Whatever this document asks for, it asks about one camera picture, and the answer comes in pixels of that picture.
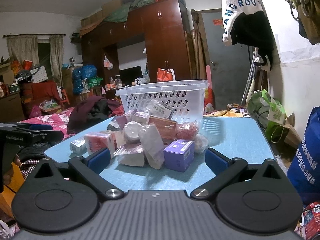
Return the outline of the clear bag white packet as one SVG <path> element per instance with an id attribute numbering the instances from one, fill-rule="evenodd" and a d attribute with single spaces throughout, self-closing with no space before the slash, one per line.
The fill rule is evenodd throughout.
<path id="1" fill-rule="evenodd" d="M 155 124 L 144 125 L 138 136 L 149 165 L 160 170 L 164 163 L 164 144 L 157 127 Z"/>

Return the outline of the small white blue box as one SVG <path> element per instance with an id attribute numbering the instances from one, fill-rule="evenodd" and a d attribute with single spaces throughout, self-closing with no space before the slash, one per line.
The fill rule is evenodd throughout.
<path id="1" fill-rule="evenodd" d="M 83 154 L 87 151 L 84 137 L 78 138 L 70 142 L 70 149 L 72 153 Z"/>

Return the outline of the pink white tissue pack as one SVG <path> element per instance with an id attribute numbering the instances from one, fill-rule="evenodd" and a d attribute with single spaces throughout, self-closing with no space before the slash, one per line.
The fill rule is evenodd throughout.
<path id="1" fill-rule="evenodd" d="M 92 132 L 86 134 L 84 140 L 89 155 L 92 155 L 102 148 L 108 148 L 111 159 L 115 157 L 115 152 L 118 148 L 126 144 L 121 131 Z"/>

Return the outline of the purple square box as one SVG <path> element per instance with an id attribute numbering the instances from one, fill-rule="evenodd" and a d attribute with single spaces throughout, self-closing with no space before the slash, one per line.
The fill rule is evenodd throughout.
<path id="1" fill-rule="evenodd" d="M 194 141 L 178 139 L 164 149 L 164 163 L 166 168 L 178 172 L 185 172 L 194 160 Z"/>

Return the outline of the pink floral bedsheet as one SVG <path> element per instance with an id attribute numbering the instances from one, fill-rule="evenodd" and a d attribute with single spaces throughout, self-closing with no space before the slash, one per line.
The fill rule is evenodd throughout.
<path id="1" fill-rule="evenodd" d="M 73 109 L 73 107 L 70 107 L 58 113 L 42 115 L 27 120 L 23 120 L 21 122 L 37 125 L 51 125 L 54 131 L 61 131 L 64 134 L 64 139 L 67 139 L 74 135 L 67 133 L 67 125 L 69 123 L 69 117 Z"/>

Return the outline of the yellow orange floral blanket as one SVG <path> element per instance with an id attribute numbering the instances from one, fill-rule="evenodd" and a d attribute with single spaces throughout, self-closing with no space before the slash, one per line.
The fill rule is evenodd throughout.
<path id="1" fill-rule="evenodd" d="M 241 109 L 230 109 L 230 110 L 219 110 L 219 111 L 212 111 L 211 113 L 207 113 L 203 115 L 204 117 L 250 117 L 249 112 L 247 109 L 241 108 Z"/>

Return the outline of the white round jar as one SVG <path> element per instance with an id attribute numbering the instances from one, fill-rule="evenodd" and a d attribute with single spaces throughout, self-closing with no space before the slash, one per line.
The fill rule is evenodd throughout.
<path id="1" fill-rule="evenodd" d="M 123 127 L 123 136 L 128 144 L 139 143 L 139 131 L 142 125 L 135 121 L 130 121 Z"/>

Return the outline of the green white shopping bag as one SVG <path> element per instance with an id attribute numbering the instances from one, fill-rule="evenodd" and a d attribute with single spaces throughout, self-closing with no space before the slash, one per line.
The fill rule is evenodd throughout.
<path id="1" fill-rule="evenodd" d="M 281 141 L 286 133 L 284 125 L 287 116 L 277 99 L 265 89 L 257 90 L 250 98 L 247 109 L 269 142 L 276 144 Z"/>

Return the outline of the brown paper bag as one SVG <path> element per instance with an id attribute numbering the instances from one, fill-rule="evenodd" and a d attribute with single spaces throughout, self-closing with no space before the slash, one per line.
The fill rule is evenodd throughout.
<path id="1" fill-rule="evenodd" d="M 300 145 L 301 138 L 295 129 L 295 114 L 292 113 L 285 120 L 284 127 L 288 129 L 288 133 L 284 139 L 284 142 L 291 147 L 297 149 Z"/>

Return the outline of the blue woven bag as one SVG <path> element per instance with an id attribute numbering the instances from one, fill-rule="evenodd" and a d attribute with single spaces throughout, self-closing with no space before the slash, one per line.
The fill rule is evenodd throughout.
<path id="1" fill-rule="evenodd" d="M 319 107 L 312 109 L 287 177 L 305 206 L 319 201 L 320 126 Z"/>

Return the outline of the white plastic lattice basket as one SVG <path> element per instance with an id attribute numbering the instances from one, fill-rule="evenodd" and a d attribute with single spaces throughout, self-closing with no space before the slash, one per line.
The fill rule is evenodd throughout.
<path id="1" fill-rule="evenodd" d="M 204 95 L 207 80 L 183 80 L 146 83 L 116 91 L 124 110 L 143 111 L 152 101 L 172 108 L 171 119 L 178 122 L 201 121 L 204 112 Z"/>

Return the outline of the black television screen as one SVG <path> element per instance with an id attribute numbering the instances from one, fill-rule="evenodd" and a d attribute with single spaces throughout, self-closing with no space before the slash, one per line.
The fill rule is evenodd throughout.
<path id="1" fill-rule="evenodd" d="M 123 86 L 131 86 L 135 79 L 143 77 L 141 66 L 120 70 L 120 79 Z"/>

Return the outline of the orange red hanging bag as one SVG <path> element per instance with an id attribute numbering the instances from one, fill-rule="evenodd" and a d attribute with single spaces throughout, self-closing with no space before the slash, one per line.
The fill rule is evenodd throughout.
<path id="1" fill-rule="evenodd" d="M 158 68 L 157 70 L 157 82 L 175 81 L 175 73 L 170 68 Z"/>

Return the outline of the black hanging garment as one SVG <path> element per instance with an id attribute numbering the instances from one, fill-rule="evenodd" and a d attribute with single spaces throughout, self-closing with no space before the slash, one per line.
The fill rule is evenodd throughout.
<path id="1" fill-rule="evenodd" d="M 231 28 L 232 45 L 237 43 L 258 48 L 258 54 L 263 62 L 259 66 L 264 66 L 270 62 L 273 64 L 273 38 L 269 21 L 263 11 L 257 11 L 246 15 L 241 13 L 234 21 Z"/>

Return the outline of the red brown wooden wardrobe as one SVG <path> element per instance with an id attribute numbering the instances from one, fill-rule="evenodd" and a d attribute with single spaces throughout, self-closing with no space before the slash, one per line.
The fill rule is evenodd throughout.
<path id="1" fill-rule="evenodd" d="M 195 79 L 188 11 L 180 0 L 163 0 L 134 9 L 120 23 L 99 21 L 81 37 L 84 64 L 96 66 L 105 83 L 125 69 L 148 70 L 156 82 L 159 68 L 177 80 Z"/>

